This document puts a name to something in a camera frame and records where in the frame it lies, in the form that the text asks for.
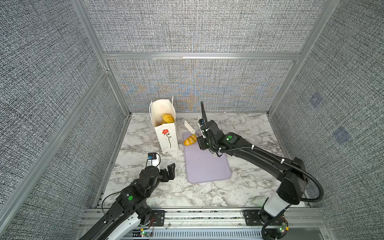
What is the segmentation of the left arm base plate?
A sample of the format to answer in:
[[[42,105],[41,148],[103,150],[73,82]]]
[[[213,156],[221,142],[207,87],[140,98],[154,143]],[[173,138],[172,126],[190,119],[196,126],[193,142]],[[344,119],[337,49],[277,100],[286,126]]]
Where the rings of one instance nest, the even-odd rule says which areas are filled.
[[[149,225],[154,227],[163,227],[165,222],[165,214],[166,211],[164,210],[152,210],[151,215],[145,222],[144,227],[148,228]]]

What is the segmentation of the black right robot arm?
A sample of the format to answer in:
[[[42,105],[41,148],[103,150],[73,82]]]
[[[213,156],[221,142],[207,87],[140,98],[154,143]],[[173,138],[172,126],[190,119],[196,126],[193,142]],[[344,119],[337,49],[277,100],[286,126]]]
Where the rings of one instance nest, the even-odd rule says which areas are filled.
[[[214,121],[198,121],[202,133],[198,137],[201,150],[209,149],[218,156],[227,154],[248,161],[268,172],[281,182],[280,186],[269,197],[262,208],[262,214],[277,216],[291,205],[302,201],[308,177],[303,173],[304,163],[301,160],[289,160],[256,147],[235,133],[224,134]]]

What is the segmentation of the metal tongs with white tips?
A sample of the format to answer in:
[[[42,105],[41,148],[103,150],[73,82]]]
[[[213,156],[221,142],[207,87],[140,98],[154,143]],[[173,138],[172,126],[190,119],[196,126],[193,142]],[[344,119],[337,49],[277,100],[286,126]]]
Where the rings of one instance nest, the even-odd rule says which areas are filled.
[[[195,134],[197,136],[197,145],[199,147],[199,144],[198,144],[198,137],[201,136],[201,134],[203,134],[202,132],[200,134],[196,133],[196,131],[191,127],[191,125],[187,122],[187,121],[184,121],[184,126],[186,127],[186,129],[191,133],[191,134]],[[216,157],[221,157],[223,155],[223,153],[216,153],[216,152],[213,152],[212,150],[209,150],[213,155],[215,155]]]

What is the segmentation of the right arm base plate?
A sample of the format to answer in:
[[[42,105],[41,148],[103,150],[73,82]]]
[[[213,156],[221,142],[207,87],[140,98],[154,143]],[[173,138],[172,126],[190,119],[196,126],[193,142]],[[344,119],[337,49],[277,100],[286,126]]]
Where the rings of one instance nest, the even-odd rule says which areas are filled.
[[[247,226],[259,226],[262,227],[274,217],[269,215],[264,210],[243,210],[243,217]],[[266,229],[272,227],[273,233],[285,234],[289,230],[289,224],[284,216],[284,213],[278,214],[276,220],[272,221],[266,226]]]

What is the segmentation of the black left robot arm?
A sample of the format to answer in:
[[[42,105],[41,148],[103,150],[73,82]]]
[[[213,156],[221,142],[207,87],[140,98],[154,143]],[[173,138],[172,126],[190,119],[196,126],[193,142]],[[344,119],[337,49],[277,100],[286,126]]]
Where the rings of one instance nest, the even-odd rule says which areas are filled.
[[[86,232],[82,240],[121,240],[126,234],[150,221],[152,209],[147,198],[161,182],[175,179],[176,164],[159,170],[148,166],[128,187],[124,188],[103,217]]]

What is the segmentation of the white paper bag with rose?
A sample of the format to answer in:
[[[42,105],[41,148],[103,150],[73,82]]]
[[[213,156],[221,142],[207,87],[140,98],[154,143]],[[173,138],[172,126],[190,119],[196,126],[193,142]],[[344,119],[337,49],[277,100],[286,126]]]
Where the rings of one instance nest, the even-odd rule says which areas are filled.
[[[149,113],[152,126],[155,129],[161,150],[163,153],[176,151],[179,149],[177,130],[176,130],[176,111],[174,108],[174,97],[160,99],[150,103]],[[173,123],[165,123],[163,115],[171,115]]]

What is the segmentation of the small croissant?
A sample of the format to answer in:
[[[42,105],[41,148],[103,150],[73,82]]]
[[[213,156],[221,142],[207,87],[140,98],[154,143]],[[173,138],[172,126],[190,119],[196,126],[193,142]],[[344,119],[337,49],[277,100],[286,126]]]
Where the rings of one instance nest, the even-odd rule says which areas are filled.
[[[184,146],[190,146],[197,142],[197,136],[195,134],[192,134],[188,138],[184,140]]]

